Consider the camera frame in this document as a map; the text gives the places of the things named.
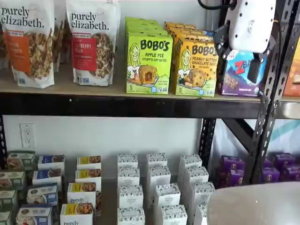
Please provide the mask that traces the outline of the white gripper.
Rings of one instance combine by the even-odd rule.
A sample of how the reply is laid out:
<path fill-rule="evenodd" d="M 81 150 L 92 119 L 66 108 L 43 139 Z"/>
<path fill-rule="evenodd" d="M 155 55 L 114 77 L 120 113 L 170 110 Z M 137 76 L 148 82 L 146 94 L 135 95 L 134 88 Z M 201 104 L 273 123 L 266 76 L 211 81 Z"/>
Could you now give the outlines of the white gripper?
<path fill-rule="evenodd" d="M 256 83 L 260 68 L 268 56 L 268 42 L 271 36 L 276 9 L 275 0 L 234 0 L 229 7 L 226 22 L 214 31 L 217 54 L 223 60 L 233 50 L 253 53 L 247 78 Z"/>

